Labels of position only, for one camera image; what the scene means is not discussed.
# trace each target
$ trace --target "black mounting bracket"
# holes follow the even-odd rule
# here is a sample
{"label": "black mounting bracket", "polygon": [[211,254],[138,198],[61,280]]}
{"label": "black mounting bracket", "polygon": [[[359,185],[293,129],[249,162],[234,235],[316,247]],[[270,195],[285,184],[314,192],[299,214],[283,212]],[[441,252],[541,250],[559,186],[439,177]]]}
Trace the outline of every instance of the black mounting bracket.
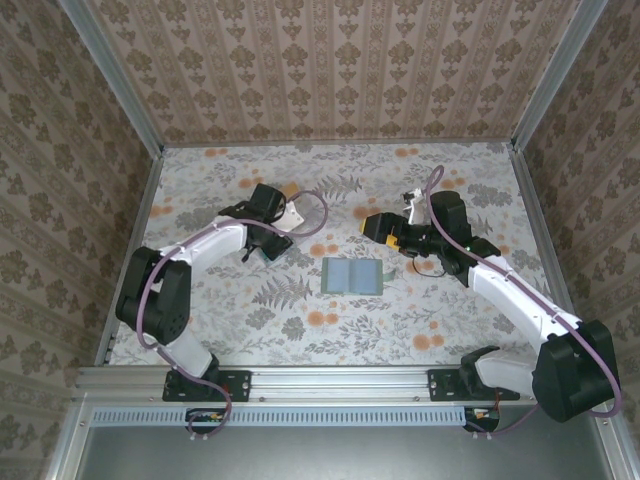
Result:
{"label": "black mounting bracket", "polygon": [[[269,185],[259,183],[256,185],[249,201],[240,202],[232,207],[227,207],[219,215],[240,219],[257,220],[262,223],[272,224],[278,221],[284,214],[287,199],[284,194]],[[257,225],[247,225],[247,252],[242,261],[246,262],[251,253],[261,249],[269,260],[274,261],[293,245],[293,240],[287,236],[280,236]]]}
{"label": "black mounting bracket", "polygon": [[[458,401],[495,401],[496,389],[484,387],[469,392],[460,376],[458,368],[438,368],[427,370],[429,379],[429,396],[432,402],[458,402]],[[520,394],[498,388],[500,401],[520,400]]]}
{"label": "black mounting bracket", "polygon": [[[215,384],[229,393],[232,402],[248,402],[251,394],[251,371],[220,370]],[[194,383],[179,372],[171,370],[165,378],[162,400],[165,402],[224,402],[224,397],[211,387]]]}

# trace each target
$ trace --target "table surface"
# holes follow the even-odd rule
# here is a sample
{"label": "table surface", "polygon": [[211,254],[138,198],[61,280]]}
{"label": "table surface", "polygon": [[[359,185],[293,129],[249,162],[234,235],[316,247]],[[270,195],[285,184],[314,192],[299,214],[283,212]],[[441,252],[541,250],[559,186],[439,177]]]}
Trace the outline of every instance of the table surface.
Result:
{"label": "table surface", "polygon": [[[544,272],[511,166],[507,144],[426,143],[167,149],[144,244],[187,238],[217,212],[247,200],[256,183],[296,182],[323,193],[325,228],[296,241],[267,266],[259,255],[226,257],[194,279],[190,328],[223,365],[455,364],[486,345],[523,355],[524,337],[488,301],[453,277],[427,278],[411,261],[359,233],[364,217],[401,213],[402,193],[444,165],[439,189],[460,193],[473,233],[499,246],[525,280],[548,294]],[[299,202],[310,229],[320,218]],[[382,296],[320,293],[322,258],[379,258]],[[435,257],[417,261],[441,272]],[[161,364],[120,325],[111,364]]]}

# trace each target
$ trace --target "floral wallpaper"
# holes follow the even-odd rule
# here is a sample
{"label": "floral wallpaper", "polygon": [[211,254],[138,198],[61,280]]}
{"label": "floral wallpaper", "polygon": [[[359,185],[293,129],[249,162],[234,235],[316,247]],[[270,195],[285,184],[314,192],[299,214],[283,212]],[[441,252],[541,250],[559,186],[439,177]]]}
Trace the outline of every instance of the floral wallpaper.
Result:
{"label": "floral wallpaper", "polygon": [[[457,363],[461,355],[497,344],[533,353],[488,301],[441,270],[435,257],[416,268],[398,252],[359,233],[364,218],[401,213],[402,193],[422,186],[444,164],[441,188],[460,193],[476,235],[483,236],[532,285],[547,285],[504,143],[315,145],[169,148],[144,243],[161,248],[207,225],[217,212],[246,200],[259,182],[295,182],[321,192],[325,228],[296,241],[266,265],[255,253],[225,257],[193,279],[190,328],[224,365],[420,365]],[[297,207],[310,229],[317,201]],[[383,262],[382,296],[322,294],[323,257]],[[112,364],[161,364],[121,325]]]}
{"label": "floral wallpaper", "polygon": [[90,0],[165,144],[508,138],[579,0]]}
{"label": "floral wallpaper", "polygon": [[0,478],[39,478],[150,166],[55,1],[0,1]]}
{"label": "floral wallpaper", "polygon": [[575,308],[613,332],[625,414],[636,441],[639,28],[640,3],[609,1],[525,152]]}

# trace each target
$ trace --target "black cable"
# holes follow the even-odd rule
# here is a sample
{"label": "black cable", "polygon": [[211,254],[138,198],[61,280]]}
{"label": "black cable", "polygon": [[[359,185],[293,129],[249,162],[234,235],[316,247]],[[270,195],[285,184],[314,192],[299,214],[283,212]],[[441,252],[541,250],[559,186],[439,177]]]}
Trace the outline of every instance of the black cable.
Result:
{"label": "black cable", "polygon": [[413,257],[413,258],[411,259],[411,263],[413,264],[413,269],[414,269],[414,270],[416,271],[416,273],[417,273],[418,275],[420,275],[421,277],[428,277],[428,278],[440,278],[440,277],[444,277],[444,274],[446,273],[446,272],[442,272],[442,273],[440,273],[439,275],[427,275],[426,273],[421,273],[421,272],[419,272],[419,271],[418,271],[418,269],[416,268],[416,257]]}

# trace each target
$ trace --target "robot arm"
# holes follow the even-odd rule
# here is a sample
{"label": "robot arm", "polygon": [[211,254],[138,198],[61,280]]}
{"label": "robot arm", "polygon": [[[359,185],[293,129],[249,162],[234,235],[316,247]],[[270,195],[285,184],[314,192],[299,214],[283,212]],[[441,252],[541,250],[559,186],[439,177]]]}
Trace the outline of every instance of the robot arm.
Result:
{"label": "robot arm", "polygon": [[[542,409],[560,422],[613,398],[611,384],[601,368],[555,318],[560,315],[577,330],[618,381],[608,329],[599,321],[585,323],[563,311],[528,285],[494,245],[473,236],[458,193],[438,192],[431,196],[431,201],[438,221],[457,243],[501,267],[507,275],[453,248],[433,225],[416,225],[399,215],[380,213],[365,219],[361,230],[371,240],[409,257],[437,255],[445,272],[492,302],[531,344],[528,358],[503,352],[498,347],[484,347],[463,357],[459,373],[469,395],[474,397],[487,387],[516,391],[535,397]],[[545,312],[515,281],[554,314]]]}
{"label": "robot arm", "polygon": [[[240,202],[220,211],[212,224],[229,219],[251,219],[290,231],[303,222],[293,202],[286,202],[284,194],[275,188],[258,184],[248,202]],[[156,344],[173,365],[188,374],[216,383],[218,360],[193,336],[188,328],[191,282],[210,265],[226,255],[246,249],[243,261],[256,249],[269,260],[275,260],[291,245],[287,236],[280,236],[254,225],[227,225],[213,233],[190,237],[188,246],[177,243],[160,250],[141,247],[129,262],[122,290],[116,305],[116,316],[134,331],[144,285],[152,269],[162,257],[173,252],[156,277],[162,283],[150,292],[147,300],[142,331],[145,340]]]}

